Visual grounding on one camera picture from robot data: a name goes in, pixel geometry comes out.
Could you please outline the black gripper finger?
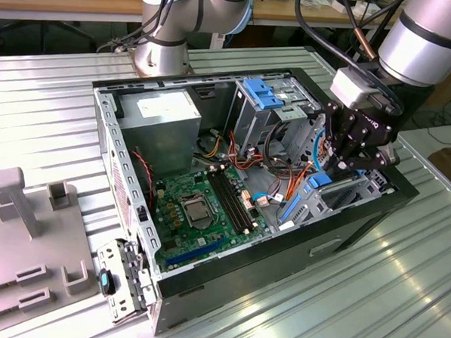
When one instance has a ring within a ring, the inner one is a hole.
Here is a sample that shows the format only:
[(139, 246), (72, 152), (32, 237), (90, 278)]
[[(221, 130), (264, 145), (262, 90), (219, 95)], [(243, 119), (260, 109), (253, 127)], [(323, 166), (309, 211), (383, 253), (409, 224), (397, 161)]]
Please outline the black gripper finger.
[(386, 169), (399, 162), (400, 158), (391, 145), (378, 148), (343, 143), (334, 147), (332, 177), (340, 179), (355, 177), (358, 172)]
[(345, 122), (344, 111), (334, 101), (326, 105), (325, 134), (329, 142), (329, 159), (324, 166), (327, 172), (338, 171), (338, 164), (347, 157), (348, 125)]

